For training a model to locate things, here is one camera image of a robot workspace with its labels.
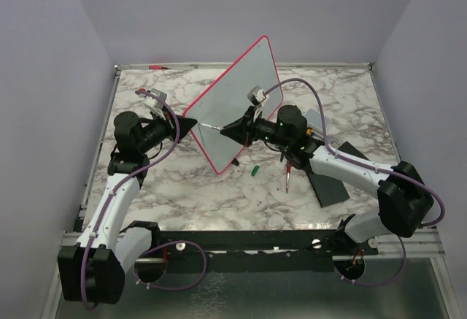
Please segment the pink framed whiteboard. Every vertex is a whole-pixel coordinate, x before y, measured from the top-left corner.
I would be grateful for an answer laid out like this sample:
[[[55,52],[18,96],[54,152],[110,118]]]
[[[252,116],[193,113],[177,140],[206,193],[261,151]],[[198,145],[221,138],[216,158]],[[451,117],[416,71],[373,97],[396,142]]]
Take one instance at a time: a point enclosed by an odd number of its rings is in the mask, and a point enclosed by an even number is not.
[[[222,128],[239,119],[252,105],[247,94],[253,88],[267,90],[278,82],[271,43],[263,35],[185,109],[184,117],[198,121],[191,133],[216,174],[222,174],[243,147],[206,125]]]

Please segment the green whiteboard marker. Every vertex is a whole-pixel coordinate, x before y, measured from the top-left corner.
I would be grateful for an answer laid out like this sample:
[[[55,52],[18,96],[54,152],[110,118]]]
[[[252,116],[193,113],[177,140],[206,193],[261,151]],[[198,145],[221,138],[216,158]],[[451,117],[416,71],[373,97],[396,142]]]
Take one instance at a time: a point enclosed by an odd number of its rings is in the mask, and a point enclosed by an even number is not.
[[[213,126],[213,125],[208,124],[208,123],[199,123],[199,125],[200,125],[201,127],[210,128],[210,129],[214,129],[214,130],[217,130],[217,131],[221,131],[221,130],[223,129],[222,127]]]

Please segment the green marker cap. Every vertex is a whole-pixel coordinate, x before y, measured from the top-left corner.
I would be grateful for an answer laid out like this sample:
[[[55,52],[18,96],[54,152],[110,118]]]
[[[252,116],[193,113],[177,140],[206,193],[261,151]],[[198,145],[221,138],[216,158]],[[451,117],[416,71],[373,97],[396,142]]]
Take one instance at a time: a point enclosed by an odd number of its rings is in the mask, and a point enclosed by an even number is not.
[[[253,177],[258,173],[259,168],[260,168],[259,165],[256,165],[256,166],[253,168],[253,170],[252,170],[252,172],[251,172],[251,175],[252,175]]]

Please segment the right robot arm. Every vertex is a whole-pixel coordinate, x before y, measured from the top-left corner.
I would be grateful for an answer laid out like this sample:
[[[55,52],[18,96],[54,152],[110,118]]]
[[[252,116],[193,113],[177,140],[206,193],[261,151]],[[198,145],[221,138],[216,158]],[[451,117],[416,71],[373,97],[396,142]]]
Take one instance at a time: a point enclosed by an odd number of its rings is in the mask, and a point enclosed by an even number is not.
[[[294,105],[280,107],[274,122],[249,107],[220,134],[245,147],[255,141],[272,144],[294,168],[340,180],[377,199],[377,209],[341,222],[335,236],[341,253],[351,254],[361,243],[384,234],[410,238],[433,206],[431,193],[411,164],[377,164],[327,147],[309,133],[306,118]]]

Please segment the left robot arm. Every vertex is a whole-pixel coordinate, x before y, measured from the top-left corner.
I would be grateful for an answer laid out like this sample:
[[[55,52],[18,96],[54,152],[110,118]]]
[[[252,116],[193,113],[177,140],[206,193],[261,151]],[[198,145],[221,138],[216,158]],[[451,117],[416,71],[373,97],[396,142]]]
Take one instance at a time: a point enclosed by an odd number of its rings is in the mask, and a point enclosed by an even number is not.
[[[173,115],[167,109],[150,118],[131,111],[115,117],[116,144],[101,201],[74,245],[63,246],[58,253],[65,300],[80,301],[87,310],[100,304],[116,304],[123,293],[126,273],[137,258],[159,252],[157,223],[136,221],[123,227],[123,221],[147,176],[148,151],[166,139],[178,144],[196,124],[196,119]]]

